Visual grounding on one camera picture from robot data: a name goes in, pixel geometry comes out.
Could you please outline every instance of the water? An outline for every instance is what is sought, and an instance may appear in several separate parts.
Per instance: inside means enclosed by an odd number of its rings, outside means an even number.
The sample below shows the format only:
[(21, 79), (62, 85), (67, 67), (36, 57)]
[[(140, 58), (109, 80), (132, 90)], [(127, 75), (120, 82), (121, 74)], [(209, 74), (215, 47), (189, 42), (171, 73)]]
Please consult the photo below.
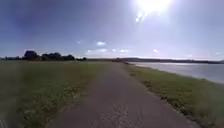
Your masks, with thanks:
[(151, 67), (161, 71), (176, 73), (195, 78), (204, 78), (224, 83), (224, 64), (187, 64), (187, 63), (132, 63), (141, 67)]

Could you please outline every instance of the grassy embankment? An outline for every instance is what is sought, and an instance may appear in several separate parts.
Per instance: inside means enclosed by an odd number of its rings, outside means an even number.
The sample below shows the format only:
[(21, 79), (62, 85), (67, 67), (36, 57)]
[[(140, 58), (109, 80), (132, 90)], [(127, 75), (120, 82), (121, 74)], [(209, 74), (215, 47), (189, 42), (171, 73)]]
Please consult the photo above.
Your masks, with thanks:
[(202, 127), (223, 128), (224, 85), (133, 65), (128, 65), (128, 70), (150, 91)]
[(17, 117), (19, 128), (43, 128), (78, 98), (103, 64), (88, 62), (1, 62), (0, 119)]

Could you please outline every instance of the grass verge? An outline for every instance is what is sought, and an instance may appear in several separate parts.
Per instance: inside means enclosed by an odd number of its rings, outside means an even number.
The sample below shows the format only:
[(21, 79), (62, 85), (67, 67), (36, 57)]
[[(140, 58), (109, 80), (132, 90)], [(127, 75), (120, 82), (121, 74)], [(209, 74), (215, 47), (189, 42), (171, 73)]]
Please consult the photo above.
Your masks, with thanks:
[(80, 96), (86, 85), (100, 72), (103, 64), (1, 62), (0, 66), (1, 71), (4, 71), (0, 73), (0, 81), (4, 82), (1, 85), (1, 95), (6, 99), (0, 99), (0, 103), (7, 103), (12, 98), (17, 101), (8, 104), (2, 111), (12, 111), (8, 108), (14, 105), (15, 112), (11, 116), (17, 117), (15, 127), (44, 128), (63, 106)]
[(224, 126), (224, 85), (152, 68), (127, 66), (130, 75), (204, 128)]

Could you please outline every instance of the sky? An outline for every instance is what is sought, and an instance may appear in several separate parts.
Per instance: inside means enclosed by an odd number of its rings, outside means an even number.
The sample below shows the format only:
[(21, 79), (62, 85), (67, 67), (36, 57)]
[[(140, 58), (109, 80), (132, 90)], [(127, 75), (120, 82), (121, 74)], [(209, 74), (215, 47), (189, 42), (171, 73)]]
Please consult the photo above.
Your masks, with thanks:
[(0, 0), (0, 56), (220, 60), (223, 12), (223, 0)]

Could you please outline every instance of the lens flare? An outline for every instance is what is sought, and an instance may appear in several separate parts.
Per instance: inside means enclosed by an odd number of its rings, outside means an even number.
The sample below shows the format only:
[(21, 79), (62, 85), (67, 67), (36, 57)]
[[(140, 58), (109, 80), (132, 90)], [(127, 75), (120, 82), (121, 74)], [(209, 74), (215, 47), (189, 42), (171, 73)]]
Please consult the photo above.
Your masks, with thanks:
[(157, 13), (160, 15), (168, 9), (171, 3), (172, 0), (136, 0), (136, 4), (139, 8), (136, 22), (143, 21), (150, 13)]

